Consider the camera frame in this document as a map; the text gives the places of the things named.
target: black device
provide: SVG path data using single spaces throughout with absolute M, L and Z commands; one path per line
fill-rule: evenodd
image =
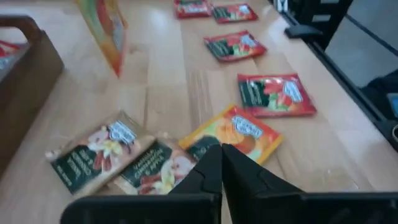
M 61 223 L 220 224 L 222 183 L 233 224 L 398 223 L 398 193 L 305 193 L 228 144 L 210 147 L 168 195 L 82 198 Z

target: gray floor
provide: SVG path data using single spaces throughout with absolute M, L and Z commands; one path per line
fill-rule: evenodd
M 398 0 L 354 0 L 348 14 L 398 49 L 397 11 Z M 397 56 L 345 18 L 326 53 L 360 87 L 398 69 Z

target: green packet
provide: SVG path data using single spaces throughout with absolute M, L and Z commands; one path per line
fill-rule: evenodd
M 196 160 L 177 145 L 157 139 L 108 187 L 129 195 L 167 194 L 185 178 L 195 164 Z
M 120 111 L 45 156 L 78 198 L 97 192 L 154 141 L 154 136 Z

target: wooden countertop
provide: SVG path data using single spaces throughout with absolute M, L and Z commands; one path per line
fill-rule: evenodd
M 285 37 L 287 23 L 267 1 L 248 3 L 259 21 L 219 25 L 176 20 L 171 1 L 122 0 L 129 49 L 120 80 L 73 3 L 0 3 L 0 13 L 32 16 L 66 66 L 0 182 L 3 222 L 57 223 L 72 201 L 45 151 L 120 108 L 150 131 L 182 138 L 228 104 L 241 104 L 238 72 L 297 72 L 318 109 L 312 118 L 264 120 L 285 136 L 264 167 L 309 192 L 398 190 L 398 154 L 308 47 Z M 269 49 L 265 56 L 219 64 L 203 45 L 204 36 L 243 29 Z M 0 39 L 20 37 L 0 30 Z M 224 216 L 229 223 L 226 209 Z

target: spice packet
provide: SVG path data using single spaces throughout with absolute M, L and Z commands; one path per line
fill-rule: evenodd
M 119 77 L 124 60 L 126 27 L 118 0 L 75 0 L 106 61 Z
M 163 195 L 177 186 L 196 164 L 190 155 L 156 140 L 108 186 L 129 195 Z
M 155 140 L 124 111 L 85 131 L 46 158 L 75 198 L 95 193 Z
M 244 108 L 253 116 L 300 116 L 317 112 L 297 74 L 238 74 L 238 83 Z
M 179 144 L 197 159 L 214 144 L 232 144 L 243 154 L 262 164 L 282 140 L 281 134 L 237 106 L 231 105 L 180 140 Z
M 14 54 L 20 49 L 16 44 L 0 40 L 0 70 L 6 67 L 13 58 Z
M 174 8 L 180 19 L 211 16 L 210 5 L 206 0 L 175 0 Z
M 258 19 L 257 14 L 248 4 L 231 4 L 226 6 L 213 6 L 213 17 L 218 23 L 253 21 Z
M 267 49 L 247 30 L 217 37 L 205 37 L 210 52 L 223 62 L 262 55 Z

